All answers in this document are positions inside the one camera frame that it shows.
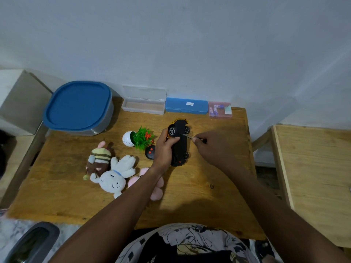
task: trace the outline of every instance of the pink plush toy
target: pink plush toy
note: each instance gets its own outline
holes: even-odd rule
[[[146,171],[148,170],[149,168],[142,168],[140,170],[140,174],[139,176],[134,176],[132,178],[129,179],[128,181],[128,188],[132,186],[132,184],[134,184],[136,181],[138,181],[138,179],[143,176]],[[156,201],[156,200],[160,200],[162,197],[163,197],[163,192],[162,192],[162,189],[161,187],[164,185],[164,181],[163,181],[163,178],[161,177],[160,180],[158,180],[157,184],[156,184],[156,187],[155,189],[153,190],[152,194],[151,194],[151,197],[150,199],[152,201]]]

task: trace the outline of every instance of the blue plastic box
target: blue plastic box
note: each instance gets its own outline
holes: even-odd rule
[[[112,114],[112,92],[107,85],[73,81],[62,85],[52,95],[43,122],[53,130],[93,136],[108,127]]]
[[[173,113],[207,114],[208,102],[180,98],[167,98],[166,111]]]

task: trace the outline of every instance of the hand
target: hand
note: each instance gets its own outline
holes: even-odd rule
[[[180,137],[171,137],[166,141],[167,128],[162,130],[160,137],[156,142],[154,162],[151,168],[156,169],[163,175],[172,161],[172,146],[180,140]]]
[[[192,139],[197,146],[202,158],[209,164],[224,171],[230,163],[236,161],[233,148],[231,148],[225,137],[215,131],[197,134]]]

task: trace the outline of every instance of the wheel rim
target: wheel rim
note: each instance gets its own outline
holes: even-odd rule
[[[173,136],[174,134],[175,134],[175,129],[173,128],[173,127],[171,127],[170,129],[169,129],[169,134],[171,135],[171,136]]]

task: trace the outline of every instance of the graphic t-shirt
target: graphic t-shirt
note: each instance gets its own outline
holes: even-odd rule
[[[258,263],[249,248],[225,230],[192,223],[157,228],[128,244],[117,263]]]

